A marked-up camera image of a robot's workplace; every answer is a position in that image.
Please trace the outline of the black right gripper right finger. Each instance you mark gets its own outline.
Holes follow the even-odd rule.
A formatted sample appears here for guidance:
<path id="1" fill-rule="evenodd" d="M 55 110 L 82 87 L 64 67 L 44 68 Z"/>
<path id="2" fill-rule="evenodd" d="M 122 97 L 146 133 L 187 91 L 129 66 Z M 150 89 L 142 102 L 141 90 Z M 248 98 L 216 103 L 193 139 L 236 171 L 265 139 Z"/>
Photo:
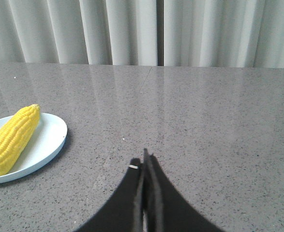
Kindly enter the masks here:
<path id="1" fill-rule="evenodd" d="M 221 232 L 175 189 L 157 158 L 144 149 L 144 196 L 149 232 Z"/>

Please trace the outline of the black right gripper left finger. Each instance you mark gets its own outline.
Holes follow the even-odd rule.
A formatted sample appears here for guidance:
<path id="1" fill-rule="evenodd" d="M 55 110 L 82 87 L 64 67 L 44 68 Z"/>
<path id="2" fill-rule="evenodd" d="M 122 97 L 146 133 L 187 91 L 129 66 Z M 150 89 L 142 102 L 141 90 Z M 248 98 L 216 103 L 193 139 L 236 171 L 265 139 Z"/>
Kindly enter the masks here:
<path id="1" fill-rule="evenodd" d="M 144 171 L 140 159 L 131 159 L 124 178 L 112 196 L 78 232 L 143 231 Z"/>

